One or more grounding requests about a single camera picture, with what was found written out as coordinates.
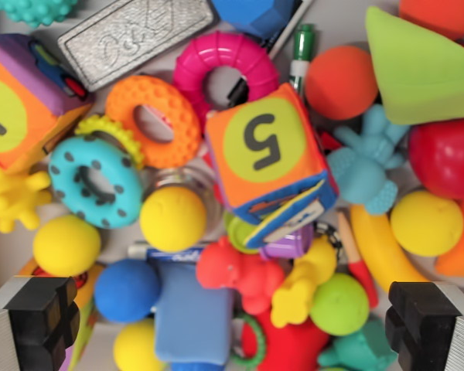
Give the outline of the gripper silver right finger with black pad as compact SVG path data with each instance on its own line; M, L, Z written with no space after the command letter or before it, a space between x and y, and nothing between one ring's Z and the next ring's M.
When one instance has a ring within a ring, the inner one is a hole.
M394 282L387 341L403 370L464 370L464 293L446 282Z

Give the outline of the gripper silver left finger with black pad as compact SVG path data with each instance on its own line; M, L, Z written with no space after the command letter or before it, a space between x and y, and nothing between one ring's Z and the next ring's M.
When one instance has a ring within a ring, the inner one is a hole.
M71 277L14 276L0 287L0 370L59 370L80 310Z

